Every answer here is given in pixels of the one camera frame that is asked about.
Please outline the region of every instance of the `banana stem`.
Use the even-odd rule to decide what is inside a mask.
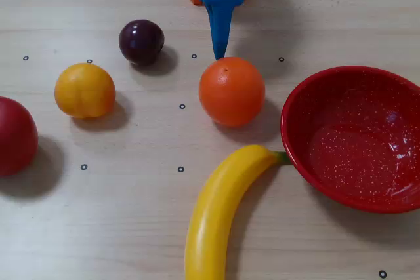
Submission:
[[[289,158],[289,156],[287,155],[286,152],[284,152],[284,151],[275,151],[273,153],[276,155],[277,160],[279,161],[279,163],[281,165],[292,164],[292,162],[290,161],[290,158]]]

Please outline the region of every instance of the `yellow banana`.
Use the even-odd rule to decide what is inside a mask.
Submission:
[[[285,153],[251,145],[235,151],[217,167],[191,217],[185,248],[186,280],[224,280],[230,226],[244,193],[268,167],[287,160]]]

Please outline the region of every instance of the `wooden table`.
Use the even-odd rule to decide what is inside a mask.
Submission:
[[[119,52],[119,31],[137,18],[165,32],[157,73],[135,71]],[[239,130],[215,126],[198,100],[214,59],[204,8],[189,0],[0,0],[0,95],[25,105],[40,134],[34,164],[0,181],[0,279],[183,279],[201,186],[244,144],[283,149],[280,111],[297,83],[361,64],[420,84],[420,1],[247,0],[235,10],[227,56],[250,60],[266,78],[262,113]],[[119,91],[114,114],[95,122],[70,119],[53,96],[60,72],[88,59]],[[379,270],[418,279],[419,230],[420,212],[351,210],[282,167],[258,180],[238,210],[227,279],[370,280]]]

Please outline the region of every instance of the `red apple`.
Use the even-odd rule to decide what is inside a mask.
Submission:
[[[0,177],[28,166],[38,148],[38,132],[28,110],[0,96]]]

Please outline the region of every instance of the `speckled red bowl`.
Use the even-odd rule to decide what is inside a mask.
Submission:
[[[379,213],[420,207],[420,88],[362,66],[318,72],[282,111],[283,143],[300,174],[350,207]]]

